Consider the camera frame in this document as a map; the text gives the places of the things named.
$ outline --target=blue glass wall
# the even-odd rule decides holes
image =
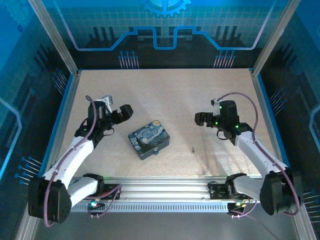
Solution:
[[[316,194],[320,193],[319,9],[320,1],[300,2],[261,71],[288,161],[302,172],[305,191]],[[316,228],[319,200],[306,200]]]
[[[27,184],[39,172],[70,73],[27,0],[0,0],[0,51],[0,239],[9,240],[19,228]]]
[[[81,69],[249,68],[287,0],[46,0]]]

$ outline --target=cable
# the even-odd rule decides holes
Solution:
[[[103,207],[104,205],[105,205],[104,203],[97,203],[96,207],[91,208],[90,211],[97,210],[97,209]]]
[[[118,184],[114,189],[112,189],[111,191],[108,191],[104,194],[102,194],[101,196],[87,196],[84,199],[90,199],[90,200],[96,200],[96,199],[103,199],[105,197],[108,197],[110,194],[112,194],[115,190],[119,189],[121,187],[121,184]]]
[[[244,215],[241,215],[242,214],[242,212],[240,212],[240,211],[236,211],[236,210],[231,210],[231,212],[233,212],[233,213],[236,213],[236,214],[239,214],[238,216],[239,216],[239,218],[241,217],[241,216],[243,216],[244,217]],[[249,215],[245,215],[247,218],[249,218],[249,219],[251,219],[251,220],[254,220],[254,221],[256,221],[257,223],[259,223],[265,230],[267,230],[268,231],[268,233],[270,233],[275,239],[277,239],[277,240],[281,240],[279,237],[277,237],[269,228],[267,228],[267,226],[266,225],[264,225],[261,221],[259,221],[258,219],[256,219],[256,218],[254,218],[253,216],[249,216]]]
[[[218,131],[216,132],[216,137],[217,137],[218,139],[223,140],[223,141],[229,140],[228,138],[221,138],[221,137],[219,137],[219,133],[220,133],[220,132],[221,132],[221,130],[218,130]]]
[[[105,197],[109,196],[110,194],[112,194],[112,193],[116,190],[116,193],[114,194],[114,197],[113,197],[110,205],[106,208],[106,210],[105,210],[104,212],[102,212],[102,213],[100,213],[100,214],[94,215],[94,214],[92,214],[92,213],[90,212],[90,210],[88,210],[88,214],[89,214],[92,218],[100,218],[100,217],[102,217],[103,215],[105,215],[105,214],[109,211],[109,209],[111,208],[111,205],[114,203],[114,201],[115,201],[118,193],[120,192],[120,188],[121,188],[121,184],[119,184],[118,186],[116,186],[116,187],[115,187],[114,189],[112,189],[110,192],[108,192],[108,193],[100,196],[101,198],[105,198]]]
[[[50,189],[51,189],[51,185],[55,179],[55,176],[58,174],[58,171],[61,167],[61,165],[63,164],[63,162],[66,160],[66,158],[75,150],[77,149],[78,146],[80,146],[84,141],[86,141],[88,139],[88,137],[90,136],[90,134],[93,132],[94,128],[95,128],[95,124],[97,121],[97,110],[96,110],[96,105],[95,102],[92,100],[92,98],[88,95],[85,96],[85,99],[87,99],[89,102],[91,102],[92,107],[93,107],[93,124],[89,130],[89,132],[85,135],[85,137],[83,139],[81,139],[76,145],[74,145],[72,148],[69,149],[69,151],[62,157],[62,159],[60,160],[60,162],[58,163],[58,165],[56,166],[50,180],[48,183],[48,186],[46,187],[45,190],[45,195],[44,195],[44,202],[43,202],[43,219],[44,219],[44,225],[47,228],[50,228],[54,222],[49,222],[48,220],[48,200],[49,200],[49,193],[50,193]]]
[[[105,136],[111,136],[111,135],[113,135],[113,134],[115,133],[115,129],[114,129],[113,127],[112,127],[111,129],[112,129],[112,131],[113,131],[111,134],[105,134],[105,135],[103,135],[103,136],[105,137]]]
[[[244,213],[245,210],[243,210],[243,212],[239,212],[239,211],[236,211],[236,213],[240,213],[240,215],[238,215],[238,218],[242,218],[242,217],[245,217],[247,215],[249,215],[254,209],[255,207],[257,206],[258,204],[258,201],[256,201],[253,205],[253,207],[247,212],[247,213]]]
[[[253,130],[252,130],[252,140],[253,142],[255,143],[255,145],[258,147],[258,149],[263,153],[263,155],[265,155],[272,164],[274,164],[282,173],[282,175],[284,176],[285,180],[287,181],[287,183],[289,184],[289,187],[292,191],[292,194],[293,194],[293,197],[294,197],[294,201],[295,201],[295,204],[296,204],[296,210],[294,213],[290,213],[290,212],[287,212],[285,211],[284,214],[288,215],[288,216],[295,216],[298,214],[299,212],[299,209],[300,209],[300,201],[299,201],[299,198],[298,198],[298,194],[295,190],[295,187],[293,185],[293,183],[291,182],[289,176],[287,175],[287,173],[282,169],[282,167],[271,157],[269,156],[269,154],[260,146],[260,144],[256,141],[256,128],[257,128],[257,125],[258,125],[258,109],[257,109],[257,106],[256,104],[254,103],[254,101],[246,94],[244,93],[241,93],[241,92],[229,92],[225,95],[223,95],[222,97],[218,98],[217,101],[220,101],[221,99],[229,96],[229,95],[241,95],[243,97],[245,97],[246,99],[248,99],[251,104],[253,105],[253,108],[254,108],[254,112],[255,112],[255,122],[254,122],[254,126],[253,126]]]
[[[211,182],[209,182],[206,186],[207,186],[207,188],[210,190],[210,191],[212,191],[212,192],[216,192],[216,191],[214,191],[214,190],[212,190],[211,188],[210,188],[210,185],[211,184],[218,184],[216,181],[211,181]]]

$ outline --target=speckled tabletop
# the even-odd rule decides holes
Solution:
[[[83,70],[65,131],[61,152],[69,147],[75,131],[87,117],[86,95],[113,97],[113,110],[124,104],[133,108],[131,119],[115,125],[78,169],[76,176],[94,173],[105,177],[225,176],[259,174],[249,159],[229,141],[216,137],[216,129],[200,127],[195,113],[212,112],[210,100],[229,92],[249,95],[260,115],[257,136],[272,152],[264,118],[248,69],[132,69]],[[253,126],[254,109],[242,96],[235,100],[241,122]],[[170,145],[140,160],[128,134],[159,120],[170,135]]]

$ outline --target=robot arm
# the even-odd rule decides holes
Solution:
[[[47,204],[47,218],[50,221],[64,222],[71,208],[79,201],[87,196],[100,196],[103,193],[104,178],[96,174],[87,173],[79,181],[70,186],[69,184],[80,165],[104,137],[104,132],[112,130],[113,125],[120,124],[132,116],[133,110],[130,105],[121,106],[121,112],[118,112],[117,110],[112,111],[112,104],[112,97],[109,95],[94,101],[95,122],[94,108],[90,104],[88,117],[75,132],[67,151],[42,177],[34,177],[30,181],[28,186],[28,213],[30,216],[44,218],[45,192],[55,173],[57,174],[51,184]],[[92,133],[87,139],[84,139],[93,125]]]
[[[294,196],[283,174],[275,166],[275,163],[268,159],[265,155],[267,154],[289,176],[297,192],[299,202],[302,204],[301,176],[273,156],[258,139],[253,139],[253,129],[247,123],[239,120],[236,103],[232,100],[218,101],[214,99],[211,101],[211,105],[213,112],[196,113],[195,123],[198,126],[203,126],[206,123],[207,127],[217,128],[217,137],[229,140],[238,147],[252,161],[262,177],[262,179],[253,179],[244,173],[234,174],[229,176],[225,186],[220,186],[220,188],[225,189],[229,196],[242,194],[260,201],[263,209],[269,215],[289,211],[296,205]]]

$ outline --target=purple cable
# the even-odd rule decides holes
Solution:
[[[298,195],[297,195],[297,192],[295,190],[295,187],[294,187],[293,183],[291,182],[291,180],[290,180],[289,176],[286,174],[286,172],[282,169],[282,167],[271,156],[269,156],[269,154],[256,141],[256,128],[257,128],[258,120],[259,120],[258,119],[258,109],[257,109],[256,104],[254,103],[254,101],[248,95],[246,95],[244,93],[241,93],[241,92],[229,92],[229,93],[223,95],[222,97],[218,98],[217,101],[220,101],[221,99],[223,99],[223,98],[225,98],[225,97],[227,97],[229,95],[241,95],[241,96],[245,97],[246,99],[248,99],[251,102],[251,104],[253,105],[254,112],[255,112],[255,123],[254,123],[253,130],[252,130],[252,140],[256,144],[258,149],[263,153],[263,155],[265,155],[270,160],[270,162],[281,171],[281,173],[284,176],[285,180],[289,184],[289,187],[290,187],[290,189],[292,191],[292,194],[293,194],[293,197],[294,197],[294,201],[295,201],[295,204],[296,204],[296,210],[295,210],[294,213],[290,213],[290,212],[285,211],[284,214],[286,214],[288,216],[297,215],[298,212],[299,212],[299,208],[300,208],[300,202],[299,202],[299,198],[298,198]]]
[[[231,212],[236,212],[237,214],[240,214],[238,217],[239,218],[242,218],[242,217],[245,217],[247,215],[249,215],[254,209],[255,207],[257,206],[258,204],[258,201],[256,201],[253,205],[253,207],[250,209],[250,211],[248,211],[247,213],[243,213],[243,212],[240,212],[240,211],[235,211],[235,210],[232,210]]]
[[[54,224],[54,222],[49,223],[49,220],[48,220],[48,200],[49,200],[50,188],[51,188],[51,185],[55,179],[55,176],[58,174],[58,171],[59,171],[61,165],[63,164],[63,162],[66,160],[66,158],[72,153],[72,151],[74,151],[78,146],[80,146],[84,141],[86,141],[88,139],[88,137],[90,136],[90,134],[93,132],[93,130],[95,128],[95,124],[97,121],[97,110],[96,110],[95,102],[88,95],[85,96],[85,99],[87,99],[89,102],[91,102],[92,107],[93,107],[93,124],[92,124],[89,132],[87,133],[87,135],[85,135],[85,137],[83,139],[81,139],[76,145],[74,145],[73,148],[69,149],[69,151],[62,157],[62,159],[60,160],[60,162],[56,166],[55,171],[53,172],[53,174],[49,180],[48,186],[46,187],[46,191],[45,191],[45,195],[44,195],[44,203],[43,203],[43,219],[44,219],[44,225],[47,228],[50,228]]]
[[[106,193],[106,194],[104,194],[104,195],[99,196],[98,198],[96,198],[96,197],[90,197],[90,198],[89,198],[89,197],[86,197],[85,199],[105,198],[105,197],[109,196],[110,194],[112,194],[112,193],[116,190],[116,193],[115,193],[115,195],[114,195],[114,197],[113,197],[110,205],[107,207],[107,209],[106,209],[103,213],[93,215],[93,214],[91,214],[90,210],[88,210],[88,214],[91,215],[92,218],[100,218],[100,217],[102,217],[103,215],[105,215],[105,214],[109,211],[111,205],[114,203],[114,201],[115,201],[118,193],[120,192],[120,188],[121,188],[121,184],[119,184],[118,186],[116,186],[116,187],[115,187],[114,189],[112,189],[110,192],[108,192],[108,193]]]
[[[236,210],[231,210],[231,212],[236,213],[236,214],[239,214],[239,215],[240,215],[239,217],[241,217],[242,212],[236,211]],[[246,215],[246,217],[247,217],[247,218],[250,218],[250,219],[253,220],[253,221],[256,221],[257,223],[259,223],[259,224],[260,224],[265,230],[267,230],[275,239],[280,240],[279,237],[277,237],[269,228],[267,228],[266,225],[264,225],[264,224],[263,224],[262,222],[260,222],[258,219],[254,218],[253,216],[249,216],[249,215]]]

